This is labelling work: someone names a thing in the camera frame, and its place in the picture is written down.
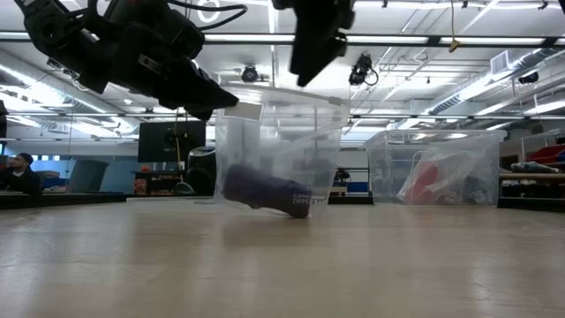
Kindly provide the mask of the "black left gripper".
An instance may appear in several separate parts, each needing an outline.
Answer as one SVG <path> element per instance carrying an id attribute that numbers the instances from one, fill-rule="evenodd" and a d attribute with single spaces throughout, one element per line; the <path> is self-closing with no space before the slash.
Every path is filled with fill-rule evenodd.
<path id="1" fill-rule="evenodd" d="M 213 110 L 239 102 L 188 56 L 174 52 L 156 31 L 140 23 L 131 23 L 119 37 L 109 80 L 154 97 L 163 107 L 184 108 L 201 121 L 208 121 Z"/>

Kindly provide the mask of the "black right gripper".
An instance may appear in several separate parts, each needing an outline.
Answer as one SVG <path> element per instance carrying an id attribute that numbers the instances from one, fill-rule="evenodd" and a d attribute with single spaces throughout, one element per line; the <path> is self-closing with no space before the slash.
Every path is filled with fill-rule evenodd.
<path id="1" fill-rule="evenodd" d="M 292 9 L 297 19 L 290 72 L 306 87 L 326 66 L 347 51 L 356 0 L 271 0 L 275 9 Z"/>

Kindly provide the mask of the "clear plastic zip bag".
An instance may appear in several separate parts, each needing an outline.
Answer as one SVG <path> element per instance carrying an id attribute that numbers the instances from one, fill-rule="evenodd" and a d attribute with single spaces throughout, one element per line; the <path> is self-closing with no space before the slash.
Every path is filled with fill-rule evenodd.
<path id="1" fill-rule="evenodd" d="M 239 102 L 215 113 L 215 198 L 228 201 L 221 194 L 226 172 L 244 164 L 308 186 L 310 213 L 324 208 L 350 105 L 284 88 L 229 84 L 225 90 Z"/>

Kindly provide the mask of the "blue elastic bandage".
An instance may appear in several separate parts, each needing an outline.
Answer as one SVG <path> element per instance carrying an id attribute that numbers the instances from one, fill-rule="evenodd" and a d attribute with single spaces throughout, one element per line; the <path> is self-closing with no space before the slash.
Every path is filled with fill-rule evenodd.
<path id="1" fill-rule="evenodd" d="M 244 164 L 231 165 L 221 194 L 250 208 L 271 208 L 295 218 L 310 214 L 311 189 L 294 180 L 278 178 Z"/>

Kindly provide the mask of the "clear plastic storage bin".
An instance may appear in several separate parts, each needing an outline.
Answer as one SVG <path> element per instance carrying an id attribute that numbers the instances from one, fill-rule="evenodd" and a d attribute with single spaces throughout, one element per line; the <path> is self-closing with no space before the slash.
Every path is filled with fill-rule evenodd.
<path id="1" fill-rule="evenodd" d="M 370 186 L 375 203 L 401 204 L 396 195 L 411 169 L 413 156 L 420 151 L 442 149 L 487 153 L 499 167 L 503 130 L 394 130 L 379 132 L 365 143 Z"/>

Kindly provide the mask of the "black monitor screen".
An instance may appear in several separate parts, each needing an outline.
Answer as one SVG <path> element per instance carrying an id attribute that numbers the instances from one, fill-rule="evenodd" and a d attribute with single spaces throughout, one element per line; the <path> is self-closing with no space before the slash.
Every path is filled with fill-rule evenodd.
<path id="1" fill-rule="evenodd" d="M 189 152 L 206 143 L 206 124 L 201 121 L 143 123 L 139 126 L 138 162 L 181 162 Z"/>

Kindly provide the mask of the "yellow hanging tag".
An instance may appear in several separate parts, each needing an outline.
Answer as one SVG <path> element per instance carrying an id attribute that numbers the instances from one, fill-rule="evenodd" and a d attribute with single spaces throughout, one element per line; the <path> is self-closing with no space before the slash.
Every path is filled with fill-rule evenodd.
<path id="1" fill-rule="evenodd" d="M 449 0 L 450 4 L 450 30 L 451 30 L 451 41 L 449 44 L 448 52 L 453 53 L 455 52 L 460 46 L 461 43 L 456 39 L 456 30 L 455 30 L 455 1 Z"/>

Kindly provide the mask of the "red item in bin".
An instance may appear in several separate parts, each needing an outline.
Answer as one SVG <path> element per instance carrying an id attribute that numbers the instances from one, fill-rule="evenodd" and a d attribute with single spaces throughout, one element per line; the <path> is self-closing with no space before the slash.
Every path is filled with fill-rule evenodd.
<path id="1" fill-rule="evenodd" d="M 438 178 L 436 163 L 420 161 L 407 180 L 404 201 L 410 205 L 428 205 L 433 202 L 431 186 Z"/>

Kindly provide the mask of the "crumpled clear plastic bag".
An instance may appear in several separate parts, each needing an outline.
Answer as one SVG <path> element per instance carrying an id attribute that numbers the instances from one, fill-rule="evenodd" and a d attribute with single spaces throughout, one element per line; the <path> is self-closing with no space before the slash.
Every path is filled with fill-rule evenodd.
<path id="1" fill-rule="evenodd" d="M 431 186 L 433 202 L 412 206 L 494 206 L 498 200 L 499 167 L 485 152 L 442 149 L 420 151 L 413 156 L 411 169 L 396 198 L 403 204 L 407 180 L 417 164 L 436 163 L 439 174 Z"/>

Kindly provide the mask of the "person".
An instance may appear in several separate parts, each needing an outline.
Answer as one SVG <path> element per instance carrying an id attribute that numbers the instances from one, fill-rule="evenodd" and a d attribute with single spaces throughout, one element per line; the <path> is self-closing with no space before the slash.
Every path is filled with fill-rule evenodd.
<path id="1" fill-rule="evenodd" d="M 41 178 L 31 169 L 33 162 L 33 157 L 28 153 L 12 157 L 9 165 L 0 170 L 0 190 L 19 192 L 34 198 L 41 197 Z"/>

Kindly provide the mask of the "wooden workbench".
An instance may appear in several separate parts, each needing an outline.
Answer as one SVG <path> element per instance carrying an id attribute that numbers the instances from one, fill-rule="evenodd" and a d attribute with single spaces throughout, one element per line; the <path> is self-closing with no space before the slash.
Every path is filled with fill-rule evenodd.
<path id="1" fill-rule="evenodd" d="M 534 180 L 536 182 L 565 183 L 563 173 L 501 173 L 500 180 Z"/>

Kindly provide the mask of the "red storage bin rack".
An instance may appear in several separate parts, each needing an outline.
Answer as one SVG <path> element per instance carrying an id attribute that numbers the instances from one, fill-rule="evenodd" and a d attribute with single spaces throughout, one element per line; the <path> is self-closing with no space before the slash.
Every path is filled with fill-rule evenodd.
<path id="1" fill-rule="evenodd" d="M 541 164 L 565 164 L 565 145 L 541 148 L 526 157 L 527 162 Z"/>

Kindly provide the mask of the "yellow handled broom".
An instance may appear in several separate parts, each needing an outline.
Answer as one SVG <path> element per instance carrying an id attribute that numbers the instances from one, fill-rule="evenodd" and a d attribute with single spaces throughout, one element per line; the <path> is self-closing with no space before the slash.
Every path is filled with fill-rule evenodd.
<path id="1" fill-rule="evenodd" d="M 177 167 L 178 167 L 178 171 L 180 172 L 180 181 L 176 183 L 173 192 L 174 194 L 177 195 L 194 194 L 192 187 L 184 180 L 184 169 L 181 165 L 181 157 L 180 157 L 180 143 L 177 135 L 175 136 L 175 142 L 176 142 L 176 154 L 177 154 Z"/>

